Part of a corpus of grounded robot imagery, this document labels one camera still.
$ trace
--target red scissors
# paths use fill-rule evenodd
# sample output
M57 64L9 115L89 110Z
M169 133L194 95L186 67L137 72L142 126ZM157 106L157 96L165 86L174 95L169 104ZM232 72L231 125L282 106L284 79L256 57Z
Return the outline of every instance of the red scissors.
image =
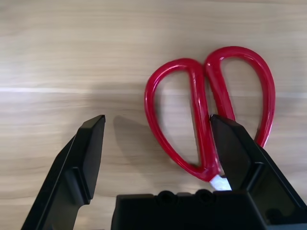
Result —
M221 170L209 120L204 88L205 77L209 79L218 114L235 120L234 111L221 71L221 62L225 58L243 59L254 68L259 76L263 93L263 112L260 129L257 131L255 141L263 147L272 127L275 111L275 86L271 71L266 62L260 55L250 49L239 46L220 48L207 57L204 65L190 58L167 62L152 74L145 89L145 113L154 136L173 161L188 173L206 182L219 175ZM184 70L189 74L191 103L195 115L194 120L201 159L199 167L189 164L176 153L163 135L155 113L154 94L158 84L168 74L178 70Z

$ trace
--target wood grain surface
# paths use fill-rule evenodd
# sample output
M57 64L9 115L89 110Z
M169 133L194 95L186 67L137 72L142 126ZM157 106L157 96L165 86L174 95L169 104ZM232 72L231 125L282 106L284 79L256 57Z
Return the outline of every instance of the wood grain surface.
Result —
M0 1L0 229L22 226L57 153L99 114L106 115L101 167L76 230L109 230L118 194L212 190L162 151L146 121L143 91L162 64L182 57L203 62L223 46L253 49L270 66L277 99L265 149L307 201L305 2ZM239 60L225 61L223 71L237 121L254 136L259 80ZM169 141L197 162L185 73L166 78L157 108Z

